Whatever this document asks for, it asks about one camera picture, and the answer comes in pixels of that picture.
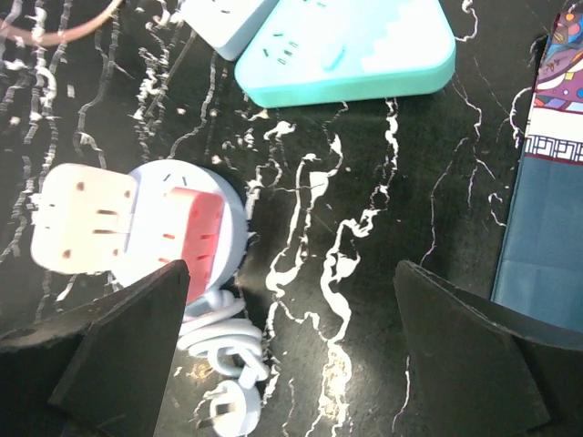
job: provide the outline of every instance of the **pink cable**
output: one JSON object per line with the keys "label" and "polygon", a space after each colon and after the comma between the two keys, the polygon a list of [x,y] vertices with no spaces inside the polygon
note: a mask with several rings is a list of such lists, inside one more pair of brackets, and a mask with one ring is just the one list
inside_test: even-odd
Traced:
{"label": "pink cable", "polygon": [[5,37],[13,41],[22,39],[27,46],[50,47],[58,46],[61,43],[70,43],[99,29],[116,12],[122,2],[123,0],[112,0],[101,14],[83,25],[67,29],[64,32],[42,34],[38,38],[33,37],[31,32],[8,25],[0,19],[0,35],[5,33]]}

